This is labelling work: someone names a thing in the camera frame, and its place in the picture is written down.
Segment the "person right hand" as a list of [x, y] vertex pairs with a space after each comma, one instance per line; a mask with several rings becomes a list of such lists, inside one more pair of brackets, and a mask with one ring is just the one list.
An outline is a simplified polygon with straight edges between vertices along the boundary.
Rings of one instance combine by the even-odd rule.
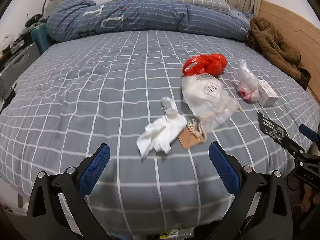
[[305, 184], [304, 186], [305, 194], [301, 204], [301, 211], [308, 212], [311, 207], [311, 204], [319, 205], [320, 204], [320, 194], [314, 194], [312, 187]]

